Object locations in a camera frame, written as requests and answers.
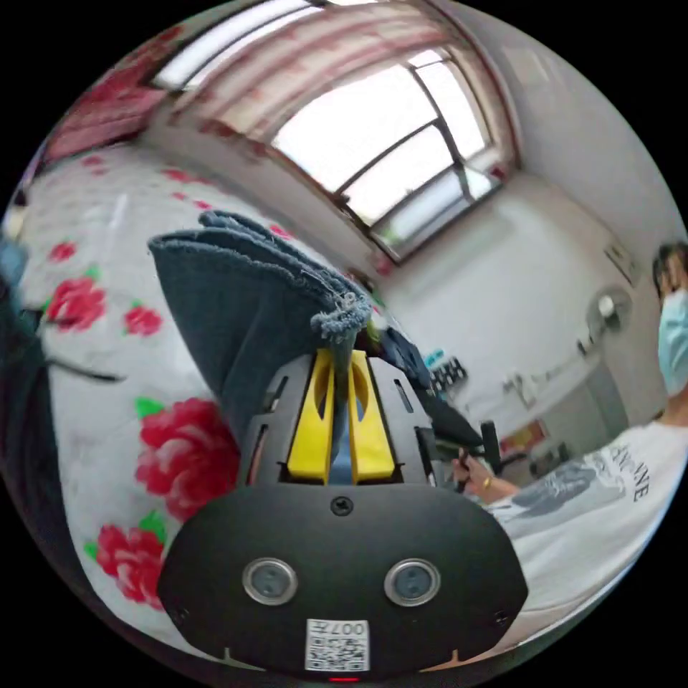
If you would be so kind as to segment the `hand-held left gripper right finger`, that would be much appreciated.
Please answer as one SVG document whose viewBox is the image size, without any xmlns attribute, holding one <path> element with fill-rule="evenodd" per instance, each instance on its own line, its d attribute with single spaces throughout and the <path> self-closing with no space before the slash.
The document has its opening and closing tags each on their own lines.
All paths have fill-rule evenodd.
<svg viewBox="0 0 688 688">
<path fill-rule="evenodd" d="M 353 352 L 348 370 L 349 447 L 354 482 L 388 482 L 395 462 L 364 352 Z"/>
</svg>

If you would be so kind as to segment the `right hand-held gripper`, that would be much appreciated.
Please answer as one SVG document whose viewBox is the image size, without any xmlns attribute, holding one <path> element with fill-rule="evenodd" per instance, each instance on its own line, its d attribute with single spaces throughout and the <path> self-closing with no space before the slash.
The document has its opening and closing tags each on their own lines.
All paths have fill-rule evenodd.
<svg viewBox="0 0 688 688">
<path fill-rule="evenodd" d="M 479 492 L 484 482 L 484 466 L 472 457 L 466 449 L 460 449 L 452 460 L 454 483 L 465 491 Z"/>
</svg>

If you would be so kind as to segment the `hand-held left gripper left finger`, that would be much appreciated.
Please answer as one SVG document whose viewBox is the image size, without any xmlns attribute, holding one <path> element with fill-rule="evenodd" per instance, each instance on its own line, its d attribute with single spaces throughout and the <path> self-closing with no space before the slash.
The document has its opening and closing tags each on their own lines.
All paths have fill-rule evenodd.
<svg viewBox="0 0 688 688">
<path fill-rule="evenodd" d="M 326 482 L 330 472 L 335 416 L 335 375 L 332 355 L 315 355 L 297 419 L 287 470 L 297 482 Z"/>
</svg>

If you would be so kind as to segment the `person's right hand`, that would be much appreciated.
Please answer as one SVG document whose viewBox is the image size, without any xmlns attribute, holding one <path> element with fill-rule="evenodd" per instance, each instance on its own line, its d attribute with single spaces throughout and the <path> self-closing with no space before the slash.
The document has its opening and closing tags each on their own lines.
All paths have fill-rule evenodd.
<svg viewBox="0 0 688 688">
<path fill-rule="evenodd" d="M 460 454 L 452 460 L 453 479 L 471 495 L 483 498 L 492 483 L 492 473 L 477 458 L 470 454 Z"/>
</svg>

